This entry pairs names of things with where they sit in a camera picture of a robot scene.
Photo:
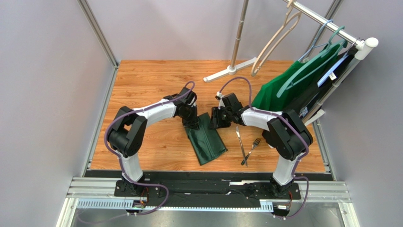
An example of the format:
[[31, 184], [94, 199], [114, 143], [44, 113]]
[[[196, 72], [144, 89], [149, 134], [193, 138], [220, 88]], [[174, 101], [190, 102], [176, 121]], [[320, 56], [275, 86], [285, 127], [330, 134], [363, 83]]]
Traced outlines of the dark green cloth napkin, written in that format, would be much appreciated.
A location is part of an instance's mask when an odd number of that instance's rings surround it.
[[199, 164], [205, 165], [228, 151], [216, 129], [210, 129], [210, 116], [203, 113], [198, 116], [199, 129], [185, 128]]

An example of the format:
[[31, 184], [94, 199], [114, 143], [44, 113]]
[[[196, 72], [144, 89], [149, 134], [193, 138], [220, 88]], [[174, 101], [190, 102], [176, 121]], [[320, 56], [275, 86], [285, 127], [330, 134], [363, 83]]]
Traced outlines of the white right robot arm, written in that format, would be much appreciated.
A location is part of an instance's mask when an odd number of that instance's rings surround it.
[[308, 153], [313, 137], [298, 114], [288, 109], [269, 112], [243, 106], [234, 93], [216, 94], [219, 101], [211, 110], [210, 128], [228, 128], [232, 123], [262, 129], [265, 142], [277, 150], [279, 160], [271, 177], [272, 187], [283, 191], [294, 182], [295, 170]]

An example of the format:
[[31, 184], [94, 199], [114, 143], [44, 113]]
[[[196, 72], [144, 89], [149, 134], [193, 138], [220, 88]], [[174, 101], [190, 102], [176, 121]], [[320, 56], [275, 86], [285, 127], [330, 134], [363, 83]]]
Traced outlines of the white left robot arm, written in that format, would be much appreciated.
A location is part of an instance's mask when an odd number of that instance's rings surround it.
[[140, 183], [143, 170], [140, 167], [140, 150], [146, 129], [165, 119], [180, 117], [184, 128], [199, 130], [197, 95], [190, 88], [182, 88], [178, 94], [166, 96], [160, 101], [142, 108], [123, 106], [104, 135], [106, 147], [117, 155], [125, 181]]

